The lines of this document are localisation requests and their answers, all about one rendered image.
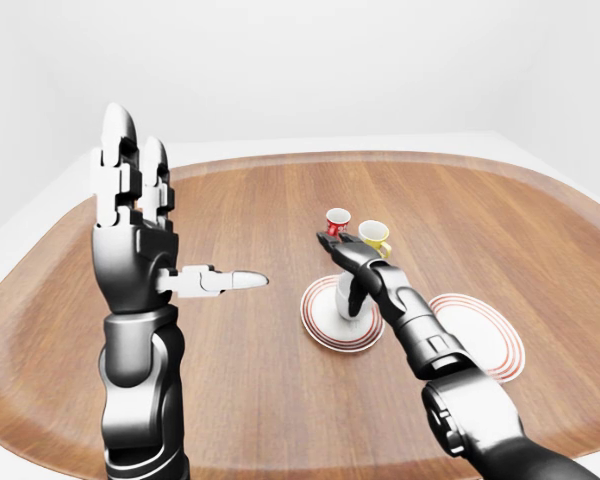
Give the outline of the red mug with white print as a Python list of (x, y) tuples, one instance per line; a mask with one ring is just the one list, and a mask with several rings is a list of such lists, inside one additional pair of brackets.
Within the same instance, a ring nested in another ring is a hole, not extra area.
[(326, 233), (332, 237), (337, 237), (341, 232), (347, 229), (351, 220), (351, 214), (344, 208), (331, 208), (326, 212)]

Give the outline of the white plate with red rings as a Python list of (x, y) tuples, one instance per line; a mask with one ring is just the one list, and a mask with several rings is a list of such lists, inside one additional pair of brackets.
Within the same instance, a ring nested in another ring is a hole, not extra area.
[(459, 293), (438, 295), (429, 305), (443, 327), (497, 382), (512, 381), (522, 373), (526, 363), (524, 344), (511, 323), (495, 308)]
[(338, 275), (315, 280), (304, 292), (300, 313), (307, 332), (321, 345), (355, 353), (373, 346), (384, 333), (384, 320), (372, 300), (372, 315), (358, 321), (344, 319), (336, 307)]

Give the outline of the yellow mug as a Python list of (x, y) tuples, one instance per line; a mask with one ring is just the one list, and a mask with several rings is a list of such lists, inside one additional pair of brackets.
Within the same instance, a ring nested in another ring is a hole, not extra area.
[(387, 243), (389, 228), (377, 220), (366, 220), (359, 224), (358, 236), (366, 244), (373, 247), (382, 258), (391, 255), (392, 247)]

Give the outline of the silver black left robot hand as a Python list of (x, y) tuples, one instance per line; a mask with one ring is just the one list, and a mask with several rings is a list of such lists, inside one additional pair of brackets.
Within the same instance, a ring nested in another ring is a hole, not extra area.
[(209, 264), (176, 266), (179, 237), (169, 218), (175, 206), (166, 149), (155, 138), (140, 147), (129, 112), (107, 106), (102, 146), (93, 153), (95, 276), (112, 312), (156, 310), (181, 298), (215, 297), (265, 286), (258, 272), (221, 272)]

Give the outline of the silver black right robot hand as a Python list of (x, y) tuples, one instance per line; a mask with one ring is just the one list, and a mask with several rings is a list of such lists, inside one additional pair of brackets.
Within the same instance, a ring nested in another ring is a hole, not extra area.
[(357, 316), (366, 296), (375, 297), (382, 289), (380, 276), (372, 269), (372, 263), (381, 259), (380, 254), (360, 238), (345, 232), (340, 233), (339, 238), (324, 232), (318, 232), (316, 237), (334, 263), (353, 276), (348, 285), (348, 315)]

